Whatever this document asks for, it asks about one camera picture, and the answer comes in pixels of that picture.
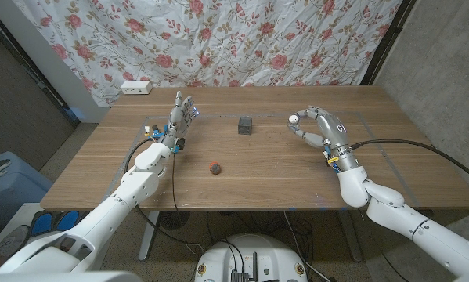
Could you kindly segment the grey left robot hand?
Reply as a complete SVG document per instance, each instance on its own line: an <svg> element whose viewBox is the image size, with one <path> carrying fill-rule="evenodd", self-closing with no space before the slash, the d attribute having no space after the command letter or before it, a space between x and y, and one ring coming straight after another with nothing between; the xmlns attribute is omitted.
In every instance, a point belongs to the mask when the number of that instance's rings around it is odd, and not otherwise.
<svg viewBox="0 0 469 282"><path fill-rule="evenodd" d="M177 91L175 105L171 109L168 119L168 130L164 135L163 144L176 153L185 146L185 136L188 127L200 114L193 105L192 96L182 97L182 93Z"/></svg>

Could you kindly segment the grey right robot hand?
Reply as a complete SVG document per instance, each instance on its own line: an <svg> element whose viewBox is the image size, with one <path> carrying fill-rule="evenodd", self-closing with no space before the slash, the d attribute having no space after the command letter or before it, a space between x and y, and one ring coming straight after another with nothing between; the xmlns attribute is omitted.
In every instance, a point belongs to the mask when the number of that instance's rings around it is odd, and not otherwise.
<svg viewBox="0 0 469 282"><path fill-rule="evenodd" d="M300 128L300 122L305 118L314 120L323 135L320 136L302 130ZM296 136L299 136L309 146L315 148L328 146L332 150L348 145L347 131L341 121L336 116L320 107L309 106L305 110L293 113L288 118L287 125Z"/></svg>

